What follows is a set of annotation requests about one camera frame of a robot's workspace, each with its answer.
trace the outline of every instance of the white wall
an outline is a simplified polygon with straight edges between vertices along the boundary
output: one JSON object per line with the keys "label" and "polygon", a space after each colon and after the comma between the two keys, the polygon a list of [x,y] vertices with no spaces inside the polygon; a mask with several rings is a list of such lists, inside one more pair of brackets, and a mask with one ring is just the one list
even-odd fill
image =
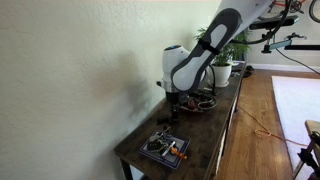
{"label": "white wall", "polygon": [[[290,35],[293,32],[301,36],[307,36],[307,40],[304,39],[293,39],[292,44],[317,44],[320,45],[320,24],[312,21],[309,17],[309,5],[311,1],[306,1],[303,3],[302,10],[305,12],[304,14],[296,13],[299,16],[299,21],[289,27],[282,27],[280,31],[276,34],[276,41],[282,41],[287,35]],[[261,35],[265,33],[265,30],[253,30],[251,31],[252,35],[250,39],[260,39]],[[262,54],[261,50],[263,50],[263,46],[265,43],[260,43],[258,45],[251,46],[252,50],[248,54],[248,62],[253,63],[256,66],[261,66],[261,64],[269,64],[272,66],[265,66],[270,68],[288,68],[288,66],[299,66],[289,67],[288,69],[299,69],[299,70],[307,70],[301,65],[294,63],[285,59],[281,56],[276,50],[273,50],[271,54]],[[299,60],[309,66],[320,67],[320,51],[289,51],[284,50],[283,48],[279,49],[285,55]]]}
{"label": "white wall", "polygon": [[164,97],[162,50],[219,1],[0,1],[0,179],[123,179],[113,148]]}

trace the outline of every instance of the wall baseboard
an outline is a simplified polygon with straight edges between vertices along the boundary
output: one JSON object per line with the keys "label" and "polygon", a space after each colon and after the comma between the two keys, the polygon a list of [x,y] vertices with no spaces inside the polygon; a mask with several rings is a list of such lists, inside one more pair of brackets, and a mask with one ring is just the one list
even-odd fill
{"label": "wall baseboard", "polygon": [[[304,66],[290,66],[290,65],[279,65],[279,64],[254,64],[248,63],[254,69],[267,69],[267,70],[278,70],[278,71],[299,71],[299,72],[313,72]],[[320,67],[310,66],[312,69],[320,72]]]}

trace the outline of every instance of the metal stand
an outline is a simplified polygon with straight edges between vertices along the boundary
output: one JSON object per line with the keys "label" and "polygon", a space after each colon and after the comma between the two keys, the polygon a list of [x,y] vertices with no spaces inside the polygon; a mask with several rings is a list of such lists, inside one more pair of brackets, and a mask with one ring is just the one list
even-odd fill
{"label": "metal stand", "polygon": [[320,169],[316,161],[313,159],[311,151],[314,149],[314,146],[317,144],[320,145],[320,134],[318,132],[313,131],[310,135],[311,142],[308,145],[307,149],[301,149],[301,152],[298,153],[300,157],[300,162],[297,167],[293,171],[292,177],[295,179],[299,174],[302,166],[306,163],[308,166],[311,166],[314,170],[308,180],[320,180]]}

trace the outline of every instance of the black cable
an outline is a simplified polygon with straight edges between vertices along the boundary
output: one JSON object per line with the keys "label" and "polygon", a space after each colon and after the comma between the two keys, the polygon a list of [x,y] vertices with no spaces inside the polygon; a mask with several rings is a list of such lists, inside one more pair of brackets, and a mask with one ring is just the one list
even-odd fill
{"label": "black cable", "polygon": [[284,54],[283,54],[281,51],[279,51],[278,49],[276,49],[276,50],[277,50],[283,57],[285,57],[285,58],[287,58],[287,59],[289,59],[289,60],[291,60],[291,61],[294,61],[294,62],[296,62],[296,63],[298,63],[298,64],[301,64],[302,66],[305,66],[306,68],[308,68],[308,69],[310,69],[311,71],[313,71],[313,72],[317,73],[318,75],[320,75],[320,73],[319,73],[318,71],[312,69],[311,67],[303,64],[302,62],[300,62],[300,61],[298,61],[298,60],[289,58],[288,56],[284,55]]}
{"label": "black cable", "polygon": [[214,91],[214,89],[216,88],[216,75],[214,74],[214,69],[213,67],[211,66],[211,64],[209,65],[210,69],[211,69],[211,72],[212,72],[212,90],[211,90],[211,94],[212,95],[215,95],[216,92]]}
{"label": "black cable", "polygon": [[237,40],[233,40],[232,43],[252,45],[252,44],[259,44],[259,43],[262,43],[262,42],[264,42],[264,41],[266,41],[268,39],[271,39],[272,36],[274,36],[279,31],[279,29],[281,28],[281,26],[285,22],[285,20],[287,18],[287,15],[288,15],[288,13],[290,11],[291,3],[292,3],[292,0],[286,0],[286,7],[285,7],[284,13],[283,13],[283,15],[281,17],[281,20],[278,22],[278,24],[275,27],[275,29],[273,31],[271,31],[271,33],[267,33],[266,36],[264,36],[260,40],[256,40],[256,41],[237,41]]}

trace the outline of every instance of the orange component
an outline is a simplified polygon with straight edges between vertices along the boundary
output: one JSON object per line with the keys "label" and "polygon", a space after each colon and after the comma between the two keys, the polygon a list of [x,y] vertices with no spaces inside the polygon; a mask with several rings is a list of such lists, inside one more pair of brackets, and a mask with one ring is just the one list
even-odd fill
{"label": "orange component", "polygon": [[189,99],[188,100],[188,108],[191,109],[191,110],[194,110],[194,109],[197,108],[196,103],[194,102],[193,99]]}
{"label": "orange component", "polygon": [[170,148],[171,152],[173,152],[175,155],[179,156],[181,159],[187,159],[187,156],[178,152],[175,148]]}

